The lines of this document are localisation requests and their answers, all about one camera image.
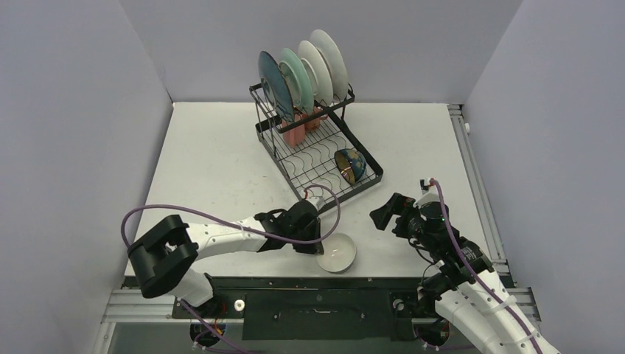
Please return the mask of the small orange mug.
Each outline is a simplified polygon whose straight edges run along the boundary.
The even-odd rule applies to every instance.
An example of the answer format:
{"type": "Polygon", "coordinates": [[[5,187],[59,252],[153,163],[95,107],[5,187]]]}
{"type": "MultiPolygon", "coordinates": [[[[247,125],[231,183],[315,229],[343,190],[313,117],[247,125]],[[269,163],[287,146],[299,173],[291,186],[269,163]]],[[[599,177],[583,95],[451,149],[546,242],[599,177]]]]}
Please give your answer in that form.
{"type": "Polygon", "coordinates": [[[304,129],[307,133],[316,131],[321,126],[321,122],[327,119],[327,115],[322,115],[304,123],[304,129]]]}

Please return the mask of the black wire dish rack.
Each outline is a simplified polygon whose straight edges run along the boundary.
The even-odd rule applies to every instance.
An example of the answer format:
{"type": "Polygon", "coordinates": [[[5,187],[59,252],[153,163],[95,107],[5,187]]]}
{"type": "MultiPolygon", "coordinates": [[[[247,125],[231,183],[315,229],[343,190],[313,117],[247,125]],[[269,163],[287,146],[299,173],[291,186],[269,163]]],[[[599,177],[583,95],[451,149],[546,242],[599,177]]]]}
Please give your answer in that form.
{"type": "Polygon", "coordinates": [[[297,199],[304,198],[305,187],[321,184],[331,189],[340,202],[344,202],[382,180],[383,168],[351,132],[345,121],[346,106],[355,101],[352,87],[349,87],[345,100],[333,103],[314,116],[315,119],[322,116],[326,119],[295,147],[290,147],[282,134],[304,123],[294,122],[282,127],[282,119],[266,101],[262,85],[257,83],[250,86],[249,93],[256,105],[258,123],[255,124],[255,130],[258,140],[297,199]],[[335,152],[344,148],[355,149],[365,161],[364,174],[354,184],[349,184],[344,179],[334,160],[335,152]]]}

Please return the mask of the white bowl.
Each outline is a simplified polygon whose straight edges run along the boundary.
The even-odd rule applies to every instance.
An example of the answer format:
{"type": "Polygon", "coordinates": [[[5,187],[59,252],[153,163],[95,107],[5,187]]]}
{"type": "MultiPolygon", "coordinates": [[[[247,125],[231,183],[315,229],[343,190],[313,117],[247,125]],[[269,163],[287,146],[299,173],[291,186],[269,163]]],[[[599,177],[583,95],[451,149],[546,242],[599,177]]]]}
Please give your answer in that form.
{"type": "Polygon", "coordinates": [[[357,256],[353,239],[344,233],[334,233],[322,242],[323,254],[315,256],[317,264],[326,272],[340,274],[348,271],[357,256]]]}

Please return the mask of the brown black bowl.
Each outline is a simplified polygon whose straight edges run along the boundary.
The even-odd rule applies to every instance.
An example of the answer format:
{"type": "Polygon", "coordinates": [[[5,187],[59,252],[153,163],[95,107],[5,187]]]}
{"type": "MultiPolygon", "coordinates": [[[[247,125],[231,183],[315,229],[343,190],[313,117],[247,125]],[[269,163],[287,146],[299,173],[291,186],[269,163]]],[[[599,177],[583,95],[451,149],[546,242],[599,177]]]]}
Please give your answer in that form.
{"type": "Polygon", "coordinates": [[[337,150],[334,154],[334,161],[339,173],[350,185],[359,182],[366,173],[366,159],[355,148],[337,150]]]}

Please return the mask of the white plate blue rim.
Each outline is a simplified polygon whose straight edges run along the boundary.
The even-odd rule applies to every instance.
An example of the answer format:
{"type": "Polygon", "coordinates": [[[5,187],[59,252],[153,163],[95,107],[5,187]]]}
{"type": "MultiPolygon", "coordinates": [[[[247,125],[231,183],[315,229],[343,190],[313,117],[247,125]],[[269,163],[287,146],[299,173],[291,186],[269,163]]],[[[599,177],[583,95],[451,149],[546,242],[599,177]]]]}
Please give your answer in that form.
{"type": "Polygon", "coordinates": [[[301,41],[298,45],[298,56],[307,73],[312,75],[314,97],[322,106],[329,106],[333,101],[333,86],[327,64],[321,53],[310,41],[301,41]]]}

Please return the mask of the large pink mug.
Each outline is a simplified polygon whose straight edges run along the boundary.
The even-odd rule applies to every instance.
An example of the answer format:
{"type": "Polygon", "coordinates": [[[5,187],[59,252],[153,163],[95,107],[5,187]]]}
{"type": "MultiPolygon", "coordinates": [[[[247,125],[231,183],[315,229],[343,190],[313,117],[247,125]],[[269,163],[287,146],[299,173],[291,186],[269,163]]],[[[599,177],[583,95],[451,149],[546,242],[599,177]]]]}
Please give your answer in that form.
{"type": "MultiPolygon", "coordinates": [[[[296,114],[294,116],[294,122],[299,122],[306,118],[305,114],[296,114]]],[[[282,120],[281,128],[286,128],[291,122],[286,120],[282,120]]],[[[306,129],[305,125],[299,125],[294,127],[288,131],[282,133],[283,140],[287,143],[287,145],[291,148],[295,148],[298,144],[302,143],[306,137],[306,129]]]]}

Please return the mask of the dark blue plate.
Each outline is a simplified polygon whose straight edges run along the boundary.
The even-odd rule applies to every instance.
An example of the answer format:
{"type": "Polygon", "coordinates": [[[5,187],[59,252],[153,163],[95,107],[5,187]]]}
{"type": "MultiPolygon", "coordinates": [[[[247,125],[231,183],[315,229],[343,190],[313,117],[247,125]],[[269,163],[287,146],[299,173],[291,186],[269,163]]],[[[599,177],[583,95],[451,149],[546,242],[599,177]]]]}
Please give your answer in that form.
{"type": "Polygon", "coordinates": [[[265,98],[281,119],[293,122],[293,99],[278,63],[269,52],[261,51],[257,66],[265,98]]]}

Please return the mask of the light green flower plate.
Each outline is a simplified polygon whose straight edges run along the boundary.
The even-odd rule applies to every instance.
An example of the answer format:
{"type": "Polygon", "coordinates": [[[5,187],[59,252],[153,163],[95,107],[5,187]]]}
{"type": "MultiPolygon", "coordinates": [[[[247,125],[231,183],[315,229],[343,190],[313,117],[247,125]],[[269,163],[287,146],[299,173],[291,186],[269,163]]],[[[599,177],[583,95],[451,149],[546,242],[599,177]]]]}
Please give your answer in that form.
{"type": "Polygon", "coordinates": [[[287,82],[294,107],[301,113],[311,114],[314,108],[314,96],[310,78],[300,58],[292,49],[281,50],[279,68],[287,82]]]}

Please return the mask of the red teal plate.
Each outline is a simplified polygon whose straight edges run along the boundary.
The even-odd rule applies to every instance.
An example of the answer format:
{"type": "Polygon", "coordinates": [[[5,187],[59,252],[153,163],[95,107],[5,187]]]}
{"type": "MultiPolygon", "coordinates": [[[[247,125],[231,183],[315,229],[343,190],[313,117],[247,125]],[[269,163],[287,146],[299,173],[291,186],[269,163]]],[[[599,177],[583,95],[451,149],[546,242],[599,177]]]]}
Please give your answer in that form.
{"type": "Polygon", "coordinates": [[[349,77],[341,51],[332,37],[322,29],[315,29],[310,41],[325,60],[333,87],[333,98],[339,102],[345,100],[349,91],[349,77]]]}

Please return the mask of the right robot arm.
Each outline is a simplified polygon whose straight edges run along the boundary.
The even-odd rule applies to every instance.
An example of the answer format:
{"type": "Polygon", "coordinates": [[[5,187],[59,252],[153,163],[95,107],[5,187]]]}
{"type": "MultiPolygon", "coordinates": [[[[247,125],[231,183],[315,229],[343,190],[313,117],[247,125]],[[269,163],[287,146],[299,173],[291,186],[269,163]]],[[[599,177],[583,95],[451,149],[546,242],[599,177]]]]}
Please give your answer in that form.
{"type": "Polygon", "coordinates": [[[521,311],[487,255],[451,225],[438,194],[416,200],[395,193],[369,216],[379,230],[394,221],[394,235],[432,257],[439,271],[415,296],[422,313],[446,319],[481,353],[558,352],[521,311]]]}

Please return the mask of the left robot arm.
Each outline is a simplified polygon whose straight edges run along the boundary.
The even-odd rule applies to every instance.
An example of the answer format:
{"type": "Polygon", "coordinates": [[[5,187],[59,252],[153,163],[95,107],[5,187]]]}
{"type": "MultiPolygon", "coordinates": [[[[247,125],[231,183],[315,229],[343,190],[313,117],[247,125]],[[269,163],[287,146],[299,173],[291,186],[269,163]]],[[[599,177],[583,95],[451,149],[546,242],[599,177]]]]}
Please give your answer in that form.
{"type": "Polygon", "coordinates": [[[321,205],[321,198],[310,197],[288,210],[227,223],[186,223],[180,215],[168,215],[128,249],[142,296],[173,295],[202,317],[215,315],[220,297],[209,275],[193,270],[192,264],[221,254],[273,251],[287,244],[298,253],[321,254],[321,205]]]}

